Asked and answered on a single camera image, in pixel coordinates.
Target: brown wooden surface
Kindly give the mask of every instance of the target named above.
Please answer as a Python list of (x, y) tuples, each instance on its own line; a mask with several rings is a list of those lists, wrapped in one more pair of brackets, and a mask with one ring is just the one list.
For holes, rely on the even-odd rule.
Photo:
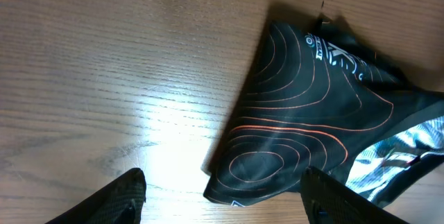
[[(306, 223), (298, 194), (207, 202), (200, 168), (266, 18), (320, 13), (444, 90), (444, 0), (0, 0), (0, 223), (48, 221), (134, 166), (144, 223)], [(442, 223), (443, 199), (437, 169), (387, 209)]]

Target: table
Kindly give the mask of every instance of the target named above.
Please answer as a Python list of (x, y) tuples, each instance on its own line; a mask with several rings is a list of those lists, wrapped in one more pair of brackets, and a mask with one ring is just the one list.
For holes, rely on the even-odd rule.
[[(444, 91), (444, 0), (0, 0), (0, 223), (43, 223), (131, 167), (143, 223), (306, 223), (300, 196), (209, 203), (201, 171), (264, 22), (336, 19)], [(387, 209), (444, 217), (444, 168)]]

